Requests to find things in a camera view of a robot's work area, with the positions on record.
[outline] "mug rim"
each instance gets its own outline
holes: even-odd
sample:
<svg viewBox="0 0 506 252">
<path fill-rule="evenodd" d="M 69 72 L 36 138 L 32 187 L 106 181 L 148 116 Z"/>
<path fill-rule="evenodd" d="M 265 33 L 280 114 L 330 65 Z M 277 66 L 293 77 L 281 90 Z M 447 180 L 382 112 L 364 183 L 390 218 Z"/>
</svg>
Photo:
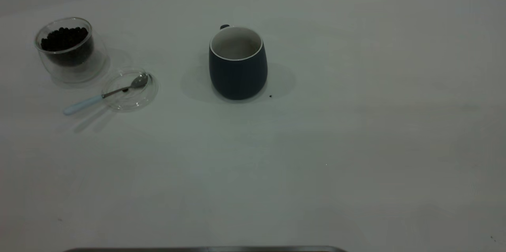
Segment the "mug rim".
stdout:
<svg viewBox="0 0 506 252">
<path fill-rule="evenodd" d="M 260 38 L 260 47 L 258 48 L 258 50 L 253 53 L 252 55 L 246 57 L 246 58 L 243 58 L 243 59 L 227 59 L 227 58 L 224 58 L 220 55 L 218 55 L 215 50 L 213 49 L 213 40 L 215 39 L 215 37 L 222 31 L 226 30 L 226 29 L 231 29 L 231 28 L 243 28 L 245 30 L 251 30 L 252 32 L 254 32 L 259 38 Z M 262 50 L 262 48 L 264 47 L 264 39 L 262 39 L 262 37 L 260 36 L 260 34 L 258 34 L 258 32 L 255 32 L 254 30 L 252 30 L 251 28 L 249 27 L 242 27 L 240 25 L 230 25 L 228 27 L 224 27 L 222 28 L 221 30 L 219 30 L 214 36 L 213 38 L 211 38 L 211 41 L 209 41 L 209 49 L 213 52 L 214 55 L 216 55 L 217 57 L 221 58 L 221 59 L 224 59 L 224 60 L 227 60 L 227 61 L 245 61 L 246 59 L 250 59 L 252 58 L 253 56 L 257 55 L 260 50 Z"/>
</svg>

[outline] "table surface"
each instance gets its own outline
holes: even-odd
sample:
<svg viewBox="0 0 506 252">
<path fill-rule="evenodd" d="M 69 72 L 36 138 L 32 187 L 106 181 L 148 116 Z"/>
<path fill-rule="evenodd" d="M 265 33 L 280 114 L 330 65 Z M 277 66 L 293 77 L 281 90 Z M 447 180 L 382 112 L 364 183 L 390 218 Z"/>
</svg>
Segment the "table surface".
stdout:
<svg viewBox="0 0 506 252">
<path fill-rule="evenodd" d="M 0 0 L 0 250 L 506 247 L 506 0 Z M 110 61 L 53 81 L 33 46 L 86 18 Z M 264 39 L 267 86 L 220 98 L 220 25 Z M 131 113 L 104 74 L 159 81 Z"/>
</svg>

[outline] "dark blue mug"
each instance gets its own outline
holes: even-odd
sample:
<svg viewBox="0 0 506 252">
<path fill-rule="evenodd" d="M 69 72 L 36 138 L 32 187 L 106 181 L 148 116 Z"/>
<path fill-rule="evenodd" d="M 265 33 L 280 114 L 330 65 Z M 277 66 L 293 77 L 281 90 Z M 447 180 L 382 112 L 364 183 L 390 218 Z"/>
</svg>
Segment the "dark blue mug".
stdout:
<svg viewBox="0 0 506 252">
<path fill-rule="evenodd" d="M 249 28 L 222 25 L 209 44 L 209 73 L 223 97 L 253 97 L 267 81 L 264 41 Z"/>
</svg>

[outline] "glass container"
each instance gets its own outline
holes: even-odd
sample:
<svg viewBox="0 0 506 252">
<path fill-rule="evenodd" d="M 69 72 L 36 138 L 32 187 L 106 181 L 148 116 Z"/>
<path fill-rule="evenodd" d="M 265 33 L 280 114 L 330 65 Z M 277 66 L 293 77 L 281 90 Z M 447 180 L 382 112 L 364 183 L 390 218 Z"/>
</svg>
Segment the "glass container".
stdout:
<svg viewBox="0 0 506 252">
<path fill-rule="evenodd" d="M 85 28 L 88 34 L 71 48 L 61 51 L 43 50 L 42 39 L 61 27 Z M 34 42 L 45 69 L 52 77 L 65 83 L 79 83 L 92 79 L 102 70 L 107 58 L 107 50 L 102 40 L 91 24 L 83 18 L 70 17 L 53 21 L 38 31 Z"/>
</svg>

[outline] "black beans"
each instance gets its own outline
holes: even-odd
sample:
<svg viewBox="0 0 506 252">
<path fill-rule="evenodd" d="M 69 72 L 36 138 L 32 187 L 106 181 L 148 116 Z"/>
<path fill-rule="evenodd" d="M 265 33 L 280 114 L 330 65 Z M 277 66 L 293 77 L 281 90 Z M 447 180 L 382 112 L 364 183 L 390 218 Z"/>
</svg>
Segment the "black beans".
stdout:
<svg viewBox="0 0 506 252">
<path fill-rule="evenodd" d="M 72 48 L 83 41 L 88 35 L 86 28 L 75 27 L 60 27 L 58 30 L 53 30 L 47 35 L 47 38 L 42 39 L 40 46 L 46 51 L 61 51 Z"/>
</svg>

